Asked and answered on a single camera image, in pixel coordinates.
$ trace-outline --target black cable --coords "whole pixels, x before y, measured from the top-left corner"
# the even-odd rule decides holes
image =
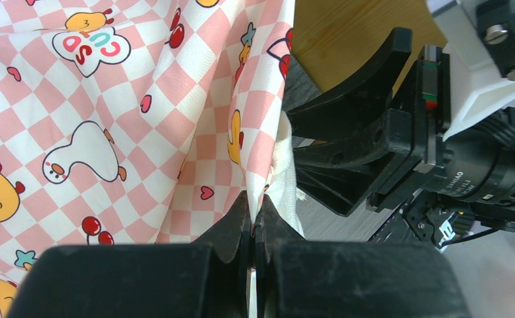
[[[451,245],[451,244],[456,244],[456,243],[468,242],[469,240],[475,240],[480,237],[485,237],[486,235],[493,234],[497,231],[499,231],[499,230],[498,229],[489,229],[489,230],[481,231],[480,233],[472,234],[469,237],[458,238],[456,240],[447,240],[447,241],[443,242],[443,244],[441,244],[441,247]]]

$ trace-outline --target gray surface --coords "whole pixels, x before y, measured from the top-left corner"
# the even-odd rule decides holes
[[[500,231],[451,245],[444,255],[474,317],[515,317],[515,233]]]
[[[283,97],[283,110],[288,111],[320,95],[320,90],[308,77],[294,56]],[[304,138],[293,137],[293,147]],[[308,240],[366,241],[390,217],[391,211],[366,211],[364,205],[349,217],[339,217],[310,197],[297,202],[297,214]]]

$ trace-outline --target wooden table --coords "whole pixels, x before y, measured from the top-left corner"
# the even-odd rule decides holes
[[[446,40],[425,0],[296,0],[293,54],[322,91],[360,68],[395,27],[413,30],[405,70],[425,44]],[[402,72],[398,85],[406,71]]]

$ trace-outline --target cloth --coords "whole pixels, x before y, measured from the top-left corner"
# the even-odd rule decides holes
[[[46,248],[191,242],[244,189],[253,218],[267,190],[302,233],[280,111],[293,11],[0,1],[0,317]]]

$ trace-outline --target star print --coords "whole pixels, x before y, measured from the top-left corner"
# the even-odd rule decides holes
[[[255,34],[256,34],[256,30],[254,28],[254,23],[250,22],[248,24],[248,31],[240,39],[242,41],[242,44],[247,43],[248,46],[252,46],[252,39],[254,38]]]
[[[24,264],[28,263],[33,265],[37,259],[35,259],[35,251],[30,250],[29,252],[24,252],[22,250],[16,250],[16,262],[14,262],[15,266],[24,267]]]

